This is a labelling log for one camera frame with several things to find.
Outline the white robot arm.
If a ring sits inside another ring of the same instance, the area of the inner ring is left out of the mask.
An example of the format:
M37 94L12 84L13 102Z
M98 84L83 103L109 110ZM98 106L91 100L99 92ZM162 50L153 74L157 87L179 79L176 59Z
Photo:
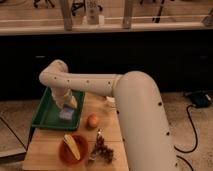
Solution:
M71 90L115 99L129 171L180 171L157 84L141 71L119 74L73 74L61 60L39 75L60 103Z

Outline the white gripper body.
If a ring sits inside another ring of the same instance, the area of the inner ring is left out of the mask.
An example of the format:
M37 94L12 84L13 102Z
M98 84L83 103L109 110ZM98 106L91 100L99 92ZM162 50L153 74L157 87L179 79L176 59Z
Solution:
M64 105L76 109L78 106L77 100L72 94L72 91L67 88L52 88L52 97L56 105L62 109Z

